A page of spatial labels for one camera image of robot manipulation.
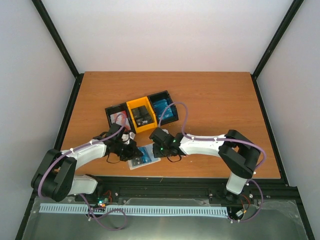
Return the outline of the black vip card stack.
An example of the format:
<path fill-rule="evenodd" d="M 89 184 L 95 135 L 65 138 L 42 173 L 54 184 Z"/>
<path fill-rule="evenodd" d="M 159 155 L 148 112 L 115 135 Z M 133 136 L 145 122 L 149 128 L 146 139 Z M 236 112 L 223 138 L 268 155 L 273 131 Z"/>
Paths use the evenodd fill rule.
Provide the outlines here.
<path fill-rule="evenodd" d="M 138 128 L 154 122 L 145 105 L 132 108 L 131 112 Z"/>

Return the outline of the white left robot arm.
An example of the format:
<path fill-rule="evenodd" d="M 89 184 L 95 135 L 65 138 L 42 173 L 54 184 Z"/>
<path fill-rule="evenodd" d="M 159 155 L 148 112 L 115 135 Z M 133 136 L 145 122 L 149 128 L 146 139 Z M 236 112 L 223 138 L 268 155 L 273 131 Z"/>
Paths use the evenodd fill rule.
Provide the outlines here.
<path fill-rule="evenodd" d="M 76 170 L 110 154 L 119 157 L 121 162 L 143 156 L 134 136 L 124 126 L 112 123 L 108 131 L 83 145 L 63 151 L 48 150 L 30 185 L 39 197 L 55 202 L 78 194 L 86 194 L 92 201 L 99 201 L 103 198 L 104 188 L 93 176 L 76 175 Z"/>

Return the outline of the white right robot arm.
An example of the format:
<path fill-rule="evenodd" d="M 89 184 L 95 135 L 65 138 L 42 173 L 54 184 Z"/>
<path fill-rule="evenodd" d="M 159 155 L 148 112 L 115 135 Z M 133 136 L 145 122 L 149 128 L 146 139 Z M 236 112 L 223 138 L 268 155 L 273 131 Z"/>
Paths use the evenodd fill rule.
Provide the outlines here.
<path fill-rule="evenodd" d="M 218 136 L 197 136 L 177 133 L 175 136 L 157 127 L 149 136 L 153 142 L 152 152 L 156 158 L 189 155 L 219 157 L 230 170 L 225 190 L 229 194 L 240 195 L 249 180 L 256 174 L 256 169 L 266 160 L 266 152 L 249 141 L 240 132 L 229 130 Z"/>

